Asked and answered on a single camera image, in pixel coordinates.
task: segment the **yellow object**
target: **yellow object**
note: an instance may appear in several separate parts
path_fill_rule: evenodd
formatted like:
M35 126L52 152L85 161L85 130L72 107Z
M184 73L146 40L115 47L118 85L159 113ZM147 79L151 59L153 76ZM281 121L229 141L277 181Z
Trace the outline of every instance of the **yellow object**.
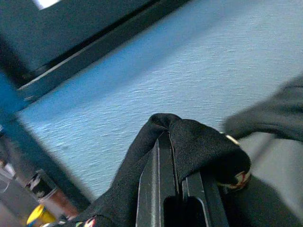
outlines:
M32 226L34 222L38 225L55 222L56 218L46 210L44 205L37 206L27 219L27 225Z

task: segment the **textured wall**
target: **textured wall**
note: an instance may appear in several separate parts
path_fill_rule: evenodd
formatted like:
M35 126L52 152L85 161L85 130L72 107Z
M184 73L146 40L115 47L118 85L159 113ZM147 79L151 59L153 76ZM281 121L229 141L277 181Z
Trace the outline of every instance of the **textured wall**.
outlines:
M220 128L303 70L303 4L195 0L20 113L96 198L156 112Z

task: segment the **light blue wall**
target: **light blue wall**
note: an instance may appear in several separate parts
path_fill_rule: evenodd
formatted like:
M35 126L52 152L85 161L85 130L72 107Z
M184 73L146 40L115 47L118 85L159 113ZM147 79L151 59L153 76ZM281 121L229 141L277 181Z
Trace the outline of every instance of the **light blue wall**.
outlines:
M194 0L20 113L96 198L156 112L220 128L303 70L300 0Z

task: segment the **black cloth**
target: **black cloth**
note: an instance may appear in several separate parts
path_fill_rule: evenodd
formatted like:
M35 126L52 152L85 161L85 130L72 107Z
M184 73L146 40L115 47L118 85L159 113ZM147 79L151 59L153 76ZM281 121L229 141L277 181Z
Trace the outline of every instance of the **black cloth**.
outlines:
M81 227L85 223L93 227L135 226L140 175L164 131L170 132L180 180L207 166L221 184L237 185L241 182L236 175L249 172L249 157L225 134L173 114L155 114L131 144L110 189L64 226Z
M229 117L224 129L236 139L260 131L303 141L303 75L266 101Z

